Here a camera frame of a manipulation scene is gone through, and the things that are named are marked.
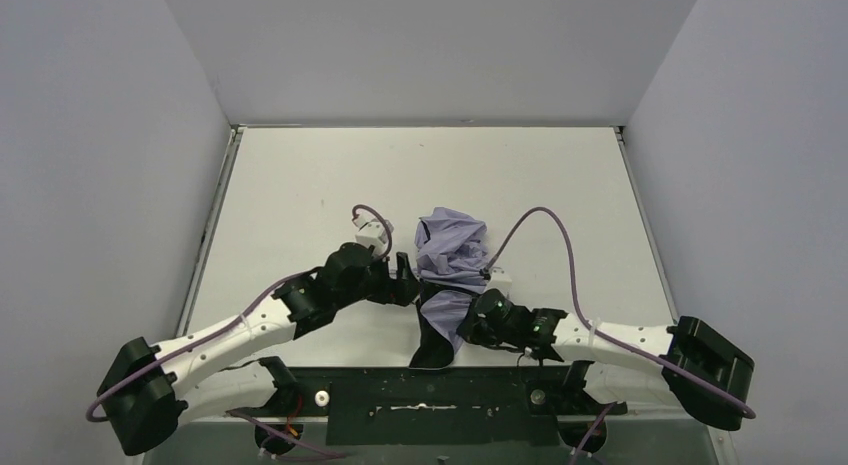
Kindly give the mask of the lavender folding umbrella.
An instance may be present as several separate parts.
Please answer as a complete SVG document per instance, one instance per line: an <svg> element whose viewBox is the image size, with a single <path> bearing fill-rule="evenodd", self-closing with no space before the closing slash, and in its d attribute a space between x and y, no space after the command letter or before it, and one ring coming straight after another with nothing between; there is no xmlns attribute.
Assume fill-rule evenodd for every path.
<svg viewBox="0 0 848 465"><path fill-rule="evenodd" d="M464 343L460 324L486 286L486 233L484 221L450 208L436 207L419 218L414 243L420 340L411 369L435 371L453 363Z"/></svg>

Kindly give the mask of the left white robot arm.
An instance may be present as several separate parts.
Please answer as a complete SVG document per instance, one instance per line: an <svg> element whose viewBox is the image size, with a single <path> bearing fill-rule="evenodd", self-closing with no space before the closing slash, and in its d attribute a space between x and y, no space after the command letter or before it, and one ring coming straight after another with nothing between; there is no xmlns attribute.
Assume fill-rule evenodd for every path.
<svg viewBox="0 0 848 465"><path fill-rule="evenodd" d="M370 247L348 242L326 263L270 285L241 313L192 335L150 344L126 342L102 380L86 418L107 422L125 455L168 439L193 405L190 391L240 359L303 337L361 301L408 306L420 282L407 254L397 268Z"/></svg>

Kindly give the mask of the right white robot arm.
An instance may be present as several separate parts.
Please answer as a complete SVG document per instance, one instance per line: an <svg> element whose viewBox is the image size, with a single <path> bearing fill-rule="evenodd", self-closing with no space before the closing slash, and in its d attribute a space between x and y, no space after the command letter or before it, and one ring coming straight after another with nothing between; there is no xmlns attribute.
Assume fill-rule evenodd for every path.
<svg viewBox="0 0 848 465"><path fill-rule="evenodd" d="M667 325L623 325L559 309L529 309L492 289L472 301L458 333L489 349L586 362L584 391L601 404L680 408L725 431L737 431L756 416L747 403L754 360L695 317Z"/></svg>

